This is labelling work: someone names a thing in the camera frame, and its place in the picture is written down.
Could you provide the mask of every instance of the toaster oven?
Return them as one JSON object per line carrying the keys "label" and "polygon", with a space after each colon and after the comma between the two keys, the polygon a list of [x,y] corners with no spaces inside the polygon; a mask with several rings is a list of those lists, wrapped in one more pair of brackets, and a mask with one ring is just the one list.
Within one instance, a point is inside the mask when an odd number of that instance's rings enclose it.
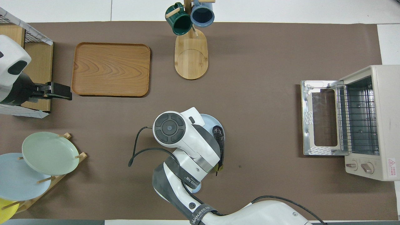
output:
{"label": "toaster oven", "polygon": [[400,180],[398,84],[400,65],[368,66],[339,80],[302,81],[304,154],[344,155],[348,173]]}

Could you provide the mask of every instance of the brown rectangular tray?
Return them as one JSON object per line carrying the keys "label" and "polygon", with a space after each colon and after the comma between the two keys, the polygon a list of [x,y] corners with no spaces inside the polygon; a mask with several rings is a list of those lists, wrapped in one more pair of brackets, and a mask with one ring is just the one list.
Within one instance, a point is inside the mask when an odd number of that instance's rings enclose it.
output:
{"label": "brown rectangular tray", "polygon": [[83,42],[75,48],[71,89],[79,95],[144,96],[149,71],[144,44]]}

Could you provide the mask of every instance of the brown table surface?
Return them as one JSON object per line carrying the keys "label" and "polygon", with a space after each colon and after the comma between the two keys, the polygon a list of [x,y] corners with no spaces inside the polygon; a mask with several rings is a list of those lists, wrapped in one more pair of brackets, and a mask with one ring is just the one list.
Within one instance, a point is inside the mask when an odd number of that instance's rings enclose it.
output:
{"label": "brown table surface", "polygon": [[[143,98],[73,95],[53,100],[44,119],[0,115],[0,153],[21,152],[38,131],[70,132],[89,157],[30,209],[13,218],[185,219],[152,188],[167,155],[128,160],[137,131],[162,112],[195,106],[226,132],[224,170],[208,175],[197,196],[233,213],[260,195],[294,200],[325,220],[397,220],[393,182],[344,170],[343,157],[302,154],[301,80],[335,80],[381,64],[376,25],[215,23],[201,30],[209,68],[185,80],[174,68],[176,36],[166,22],[35,23],[54,44],[53,81],[71,84],[80,42],[139,43],[151,48],[150,89]],[[150,130],[138,150],[159,147]],[[306,212],[294,207],[307,219]]]}

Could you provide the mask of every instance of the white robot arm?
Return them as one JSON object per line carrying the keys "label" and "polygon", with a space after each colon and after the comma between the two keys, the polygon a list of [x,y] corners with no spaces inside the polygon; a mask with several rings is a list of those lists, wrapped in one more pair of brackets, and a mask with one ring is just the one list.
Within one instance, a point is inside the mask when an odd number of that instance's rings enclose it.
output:
{"label": "white robot arm", "polygon": [[6,35],[0,35],[0,104],[21,105],[38,98],[72,100],[68,86],[54,82],[33,83],[23,72],[31,60],[19,44]]}
{"label": "white robot arm", "polygon": [[193,107],[167,111],[157,117],[153,135],[163,146],[177,148],[153,173],[153,187],[193,225],[311,225],[294,209],[279,201],[250,203],[229,214],[219,214],[192,192],[221,158],[217,141],[202,125]]}

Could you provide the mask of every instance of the velcro strap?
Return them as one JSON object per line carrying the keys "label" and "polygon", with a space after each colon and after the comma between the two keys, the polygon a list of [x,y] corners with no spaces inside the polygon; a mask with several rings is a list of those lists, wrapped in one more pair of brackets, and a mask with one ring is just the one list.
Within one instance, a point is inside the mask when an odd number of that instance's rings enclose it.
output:
{"label": "velcro strap", "polygon": [[190,188],[196,189],[197,186],[200,185],[200,181],[183,169],[172,157],[168,157],[164,162],[168,168]]}
{"label": "velcro strap", "polygon": [[198,225],[204,215],[208,212],[216,211],[213,207],[208,204],[199,205],[196,210],[192,213],[192,218],[190,219],[190,224]]}

